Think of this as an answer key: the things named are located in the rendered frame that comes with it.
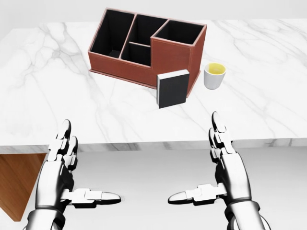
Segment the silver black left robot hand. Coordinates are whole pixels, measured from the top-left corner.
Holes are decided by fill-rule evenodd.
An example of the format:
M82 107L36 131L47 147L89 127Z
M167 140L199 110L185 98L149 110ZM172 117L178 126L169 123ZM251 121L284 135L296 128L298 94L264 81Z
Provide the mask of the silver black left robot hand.
M121 202L117 194L74 187L72 171L77 167L78 139L71 136L71 122L65 119L55 139L50 143L47 160L43 163L35 198L36 208L64 211L75 208L95 208Z

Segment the brown wooden table base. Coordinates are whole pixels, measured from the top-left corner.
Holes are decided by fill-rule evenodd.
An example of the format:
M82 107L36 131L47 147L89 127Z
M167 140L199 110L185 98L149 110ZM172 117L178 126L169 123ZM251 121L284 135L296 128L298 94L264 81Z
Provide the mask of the brown wooden table base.
M0 208L21 221L45 153L0 154Z

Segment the white cup with yellow inside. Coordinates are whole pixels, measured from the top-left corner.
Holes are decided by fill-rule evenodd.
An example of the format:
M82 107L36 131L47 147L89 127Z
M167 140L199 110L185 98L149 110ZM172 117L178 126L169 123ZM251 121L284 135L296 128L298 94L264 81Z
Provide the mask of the white cup with yellow inside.
M226 74L226 67L220 63L208 63L204 67L204 85L209 90L220 87Z

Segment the black book with white pages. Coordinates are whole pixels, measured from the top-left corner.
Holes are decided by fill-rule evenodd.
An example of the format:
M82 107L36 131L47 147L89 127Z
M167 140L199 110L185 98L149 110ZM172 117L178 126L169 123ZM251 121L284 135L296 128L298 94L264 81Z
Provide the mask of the black book with white pages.
M157 75L157 104L159 109L186 102L189 84L187 69Z

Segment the red-brown desk caddy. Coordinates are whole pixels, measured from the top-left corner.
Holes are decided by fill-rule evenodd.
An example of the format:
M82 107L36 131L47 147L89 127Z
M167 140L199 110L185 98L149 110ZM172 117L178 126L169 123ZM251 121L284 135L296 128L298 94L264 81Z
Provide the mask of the red-brown desk caddy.
M90 71L149 88L157 75L187 69L190 94L207 25L106 8L88 49Z

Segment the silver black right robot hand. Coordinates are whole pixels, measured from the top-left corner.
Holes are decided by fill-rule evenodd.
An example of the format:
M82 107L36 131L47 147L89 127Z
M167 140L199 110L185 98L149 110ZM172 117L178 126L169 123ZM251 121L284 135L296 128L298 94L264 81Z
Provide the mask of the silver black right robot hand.
M234 149L229 131L221 117L214 111L212 127L209 129L210 157L216 164L217 186L198 185L196 189L185 190L168 199L173 205L193 203L194 205L213 204L221 198L228 205L234 201L250 200L251 188L248 174L240 154Z

